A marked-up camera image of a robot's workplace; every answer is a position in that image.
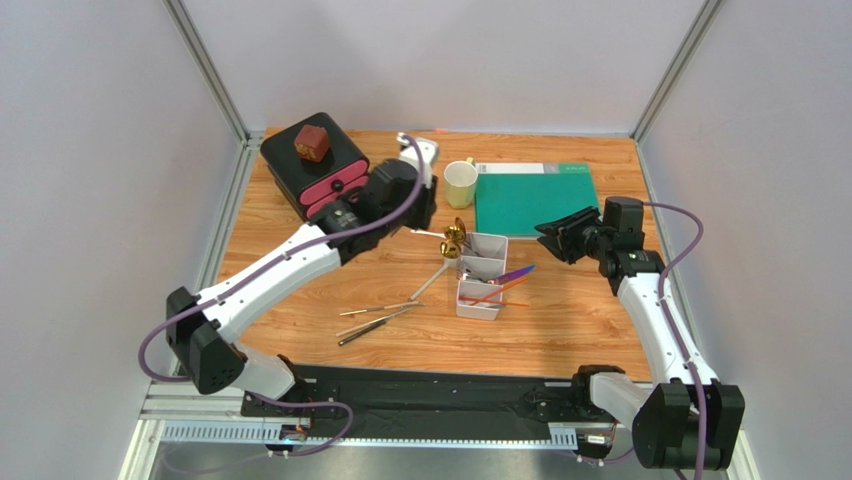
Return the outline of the iridescent purple knife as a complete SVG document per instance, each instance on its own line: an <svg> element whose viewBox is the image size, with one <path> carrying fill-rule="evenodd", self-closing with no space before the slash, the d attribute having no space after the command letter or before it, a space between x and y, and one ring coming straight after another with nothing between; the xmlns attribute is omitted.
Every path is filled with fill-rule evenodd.
<svg viewBox="0 0 852 480"><path fill-rule="evenodd" d="M509 271L509 272L504 273L502 275L499 275L497 277L491 278L491 279L487 280L487 283L492 284L492 285L505 285L507 283L510 283L512 281L515 281L515 280L518 280L518 279L525 277L526 275L531 273L535 268L536 268L535 264L527 265L525 267L522 267L522 268L519 268L519 269L516 269L516 270L512 270L512 271Z"/></svg>

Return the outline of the white compartment organizer box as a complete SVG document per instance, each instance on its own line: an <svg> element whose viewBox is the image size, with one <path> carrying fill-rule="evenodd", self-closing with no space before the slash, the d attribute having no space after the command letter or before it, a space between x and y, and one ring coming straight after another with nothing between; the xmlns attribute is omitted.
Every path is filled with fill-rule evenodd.
<svg viewBox="0 0 852 480"><path fill-rule="evenodd" d="M502 275L507 272L508 246L509 239L505 236L469 232L456 271L468 269L488 280ZM496 320L501 308L483 308L480 305L468 306L460 298L483 297L499 288L499 285L458 280L455 300L456 315L467 319ZM502 297L503 294L492 299L502 300Z"/></svg>

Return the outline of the silver fork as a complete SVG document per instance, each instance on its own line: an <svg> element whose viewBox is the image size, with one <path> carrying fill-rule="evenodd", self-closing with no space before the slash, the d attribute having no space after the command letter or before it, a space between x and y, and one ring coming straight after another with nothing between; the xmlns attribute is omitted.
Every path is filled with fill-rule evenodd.
<svg viewBox="0 0 852 480"><path fill-rule="evenodd" d="M484 279L484 278L476 275L474 272L472 272L471 270L468 270L468 269L458 270L456 272L456 278L459 281L469 280L469 281L475 281L475 282L479 282L479 283L488 283L489 282L488 279Z"/></svg>

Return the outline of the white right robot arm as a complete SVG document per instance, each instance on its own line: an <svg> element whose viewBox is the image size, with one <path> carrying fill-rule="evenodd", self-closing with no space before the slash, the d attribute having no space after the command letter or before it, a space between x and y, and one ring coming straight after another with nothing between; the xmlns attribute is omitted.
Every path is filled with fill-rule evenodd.
<svg viewBox="0 0 852 480"><path fill-rule="evenodd" d="M639 463L647 469L686 470L699 479L725 470L738 440L745 399L723 383L700 354L677 309L669 275L700 242L701 220L692 242L670 262L645 247L642 229L649 202L612 196L602 209L586 207L539 224L538 241L558 260L597 261L613 295L633 322L652 374L650 391L620 368L584 365L572 378L583 414L607 414L631 433Z"/></svg>

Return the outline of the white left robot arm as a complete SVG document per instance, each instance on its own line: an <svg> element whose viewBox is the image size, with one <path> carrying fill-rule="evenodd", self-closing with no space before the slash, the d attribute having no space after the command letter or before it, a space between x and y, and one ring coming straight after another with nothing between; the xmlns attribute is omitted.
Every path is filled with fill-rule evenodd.
<svg viewBox="0 0 852 480"><path fill-rule="evenodd" d="M166 339L202 395L227 387L279 399L297 383L282 357L242 346L255 320L303 285L376 248L393 231L422 228L435 210L426 163L388 159L353 194L325 205L275 250L229 280L173 292Z"/></svg>

